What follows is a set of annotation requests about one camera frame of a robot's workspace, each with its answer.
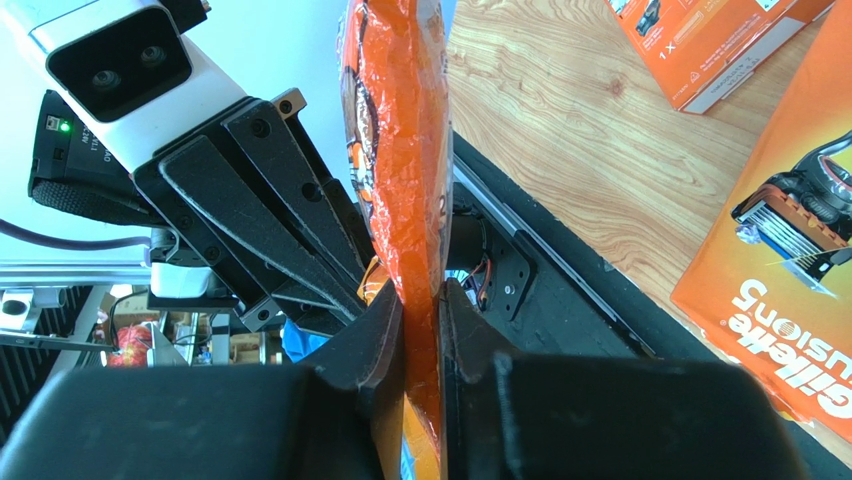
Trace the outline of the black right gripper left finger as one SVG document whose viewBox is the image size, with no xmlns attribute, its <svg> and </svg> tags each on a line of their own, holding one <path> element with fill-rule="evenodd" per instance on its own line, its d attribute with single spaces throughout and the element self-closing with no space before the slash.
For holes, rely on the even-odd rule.
<svg viewBox="0 0 852 480">
<path fill-rule="evenodd" d="M 402 305 L 286 365 L 86 368 L 51 379 L 1 451 L 5 479 L 395 479 Z"/>
</svg>

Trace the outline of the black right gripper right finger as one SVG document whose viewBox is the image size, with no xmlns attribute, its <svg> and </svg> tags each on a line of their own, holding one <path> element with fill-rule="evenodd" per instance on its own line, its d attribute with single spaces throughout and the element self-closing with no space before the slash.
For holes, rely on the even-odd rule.
<svg viewBox="0 0 852 480">
<path fill-rule="evenodd" d="M 758 382 L 701 361 L 525 353 L 441 288 L 445 479 L 803 479 Z"/>
</svg>

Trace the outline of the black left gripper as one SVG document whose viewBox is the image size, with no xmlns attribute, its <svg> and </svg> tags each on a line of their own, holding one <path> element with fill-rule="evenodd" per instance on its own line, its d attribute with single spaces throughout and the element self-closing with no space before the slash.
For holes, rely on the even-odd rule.
<svg viewBox="0 0 852 480">
<path fill-rule="evenodd" d="M 296 89 L 245 98 L 129 172 L 48 91 L 28 192 L 65 213 L 150 228 L 152 263 L 191 276 L 189 293 L 152 293 L 153 307 L 233 314 L 249 331 L 282 313 L 335 333 L 364 311 L 348 287 L 372 248 L 359 208 L 300 122 L 304 106 Z"/>
</svg>

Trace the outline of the orange BIC razor bag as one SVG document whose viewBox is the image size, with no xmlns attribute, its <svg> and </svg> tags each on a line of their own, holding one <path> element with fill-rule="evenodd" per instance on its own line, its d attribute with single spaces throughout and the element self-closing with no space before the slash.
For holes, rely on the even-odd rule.
<svg viewBox="0 0 852 480">
<path fill-rule="evenodd" d="M 445 25 L 437 1 L 352 1 L 341 36 L 351 182 L 403 305 L 406 394 L 442 434 L 438 301 L 452 208 Z"/>
</svg>

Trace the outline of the orange Gillette Fusion5 box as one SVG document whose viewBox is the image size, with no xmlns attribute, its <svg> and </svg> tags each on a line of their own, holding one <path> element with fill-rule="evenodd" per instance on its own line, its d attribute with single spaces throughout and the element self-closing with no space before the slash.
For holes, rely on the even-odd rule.
<svg viewBox="0 0 852 480">
<path fill-rule="evenodd" d="M 795 420 L 851 436 L 851 5 L 837 1 L 672 302 Z"/>
</svg>

